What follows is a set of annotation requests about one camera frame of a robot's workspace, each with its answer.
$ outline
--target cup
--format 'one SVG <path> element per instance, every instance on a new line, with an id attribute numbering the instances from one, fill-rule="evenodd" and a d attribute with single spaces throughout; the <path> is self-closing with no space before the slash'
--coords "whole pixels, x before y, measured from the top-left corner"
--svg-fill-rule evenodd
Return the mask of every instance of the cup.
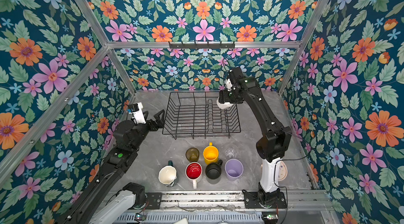
<path id="1" fill-rule="evenodd" d="M 215 163 L 219 160 L 219 150 L 215 146 L 212 146 L 210 142 L 209 146 L 203 151 L 203 157 L 205 158 L 206 164 Z"/>
<path id="2" fill-rule="evenodd" d="M 158 180 L 165 186 L 174 186 L 177 178 L 177 170 L 174 168 L 173 161 L 169 161 L 158 173 Z"/>
<path id="3" fill-rule="evenodd" d="M 190 163 L 185 169 L 185 175 L 192 181 L 192 186 L 196 189 L 197 183 L 202 180 L 202 166 L 197 162 Z"/>
<path id="4" fill-rule="evenodd" d="M 230 159 L 226 162 L 226 176 L 230 181 L 235 181 L 243 174 L 243 164 L 237 159 Z"/>
<path id="5" fill-rule="evenodd" d="M 220 175 L 222 174 L 223 161 L 219 160 L 217 163 L 210 163 L 206 166 L 205 174 L 206 180 L 210 184 L 217 184 L 220 181 Z"/>
<path id="6" fill-rule="evenodd" d="M 190 162 L 198 162 L 199 160 L 199 150 L 197 148 L 189 148 L 185 152 L 185 156 L 187 157 L 188 161 Z"/>

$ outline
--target black wire dish rack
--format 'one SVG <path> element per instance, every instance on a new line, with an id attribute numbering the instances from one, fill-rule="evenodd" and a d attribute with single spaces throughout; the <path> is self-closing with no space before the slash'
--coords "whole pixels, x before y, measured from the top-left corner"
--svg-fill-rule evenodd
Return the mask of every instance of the black wire dish rack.
<path id="1" fill-rule="evenodd" d="M 177 137 L 227 136 L 240 133 L 237 105 L 220 109 L 218 91 L 171 92 L 164 135 Z"/>

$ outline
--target metal beam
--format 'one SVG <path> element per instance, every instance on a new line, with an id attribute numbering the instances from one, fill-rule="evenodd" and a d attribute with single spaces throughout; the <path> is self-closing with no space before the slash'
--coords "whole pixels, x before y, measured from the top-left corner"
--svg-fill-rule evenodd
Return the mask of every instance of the metal beam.
<path id="1" fill-rule="evenodd" d="M 109 59 L 111 62 L 114 64 L 116 71 L 118 74 L 121 76 L 122 81 L 124 81 L 126 87 L 128 88 L 129 92 L 131 95 L 134 95 L 136 92 L 136 89 L 134 88 L 132 81 L 130 81 L 128 72 L 125 70 L 123 64 L 121 61 L 118 59 L 118 55 L 116 54 L 115 50 L 109 50 L 108 52 Z"/>
<path id="2" fill-rule="evenodd" d="M 317 23 L 320 20 L 325 7 L 328 4 L 328 1 L 329 0 L 318 0 L 316 9 L 313 11 L 309 24 L 306 26 L 306 29 L 304 30 L 302 40 L 301 40 L 301 46 L 296 51 L 295 55 L 293 56 L 292 60 L 290 61 L 288 69 L 285 72 L 285 75 L 284 75 L 283 81 L 282 81 L 282 85 L 278 90 L 278 93 L 280 95 L 282 94 L 283 90 L 285 90 L 287 83 L 289 82 L 293 72 L 295 71 L 295 68 L 299 62 L 299 58 L 303 54 L 304 50 L 306 49 L 307 43 L 309 42 L 310 37 L 312 36 L 314 29 L 316 28 Z"/>
<path id="3" fill-rule="evenodd" d="M 56 119 L 67 105 L 70 97 L 84 84 L 94 69 L 102 62 L 108 49 L 101 47 L 87 65 L 80 71 L 58 98 L 49 106 L 41 117 L 34 123 L 23 138 L 11 149 L 0 163 L 0 188 L 15 171 L 21 160 L 26 157 L 39 138 L 48 130 L 49 125 Z"/>
<path id="4" fill-rule="evenodd" d="M 195 42 L 172 42 L 171 45 L 195 45 Z M 197 45 L 208 45 L 207 42 L 196 42 Z M 220 42 L 209 42 L 209 45 L 219 45 Z M 223 48 L 225 45 L 233 45 L 233 42 L 222 42 Z M 235 48 L 290 48 L 297 49 L 301 45 L 300 41 L 271 41 L 271 42 L 234 42 Z M 170 44 L 166 42 L 109 42 L 108 49 L 144 49 L 144 48 L 170 48 Z"/>
<path id="5" fill-rule="evenodd" d="M 108 37 L 104 32 L 104 29 L 101 27 L 101 24 L 98 22 L 97 18 L 94 15 L 94 12 L 90 8 L 88 4 L 88 0 L 74 0 L 84 18 L 87 20 L 90 27 L 93 29 L 94 34 L 97 36 L 99 42 L 102 46 L 108 43 Z"/>

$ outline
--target wall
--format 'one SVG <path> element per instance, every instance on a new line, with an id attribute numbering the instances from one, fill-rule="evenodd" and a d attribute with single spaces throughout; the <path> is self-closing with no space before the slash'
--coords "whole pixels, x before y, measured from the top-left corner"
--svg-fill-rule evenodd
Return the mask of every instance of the wall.
<path id="1" fill-rule="evenodd" d="M 73 0 L 0 0 L 0 12 L 0 123 L 15 130 L 0 135 L 1 161 L 90 60 L 80 44 L 99 44 Z"/>
<path id="2" fill-rule="evenodd" d="M 283 94 L 345 224 L 404 221 L 401 1 L 331 0 Z"/>

